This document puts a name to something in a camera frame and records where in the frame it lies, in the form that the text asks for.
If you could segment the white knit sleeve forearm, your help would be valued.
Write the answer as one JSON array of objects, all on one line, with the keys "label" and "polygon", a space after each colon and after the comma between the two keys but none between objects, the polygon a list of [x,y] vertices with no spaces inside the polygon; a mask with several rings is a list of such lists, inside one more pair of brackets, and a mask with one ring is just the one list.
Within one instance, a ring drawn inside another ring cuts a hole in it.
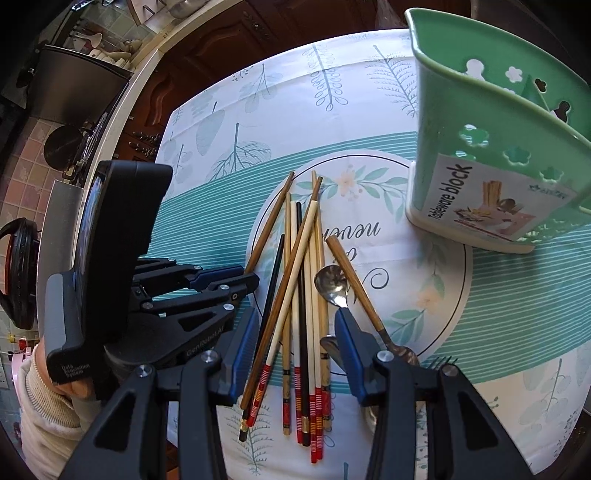
[{"label": "white knit sleeve forearm", "polygon": [[32,358],[20,366],[16,391],[25,463],[36,478],[56,479],[101,404],[94,398],[71,399],[53,392],[43,382]]}]

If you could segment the person's left hand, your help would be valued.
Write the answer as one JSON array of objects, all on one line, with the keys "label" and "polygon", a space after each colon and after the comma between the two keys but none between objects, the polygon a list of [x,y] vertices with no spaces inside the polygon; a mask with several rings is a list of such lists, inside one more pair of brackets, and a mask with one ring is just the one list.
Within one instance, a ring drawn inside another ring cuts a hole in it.
[{"label": "person's left hand", "polygon": [[55,384],[46,365],[45,338],[42,337],[34,350],[37,371],[43,383],[55,394],[68,398],[89,399],[93,396],[93,383],[90,378],[77,380],[67,384]]}]

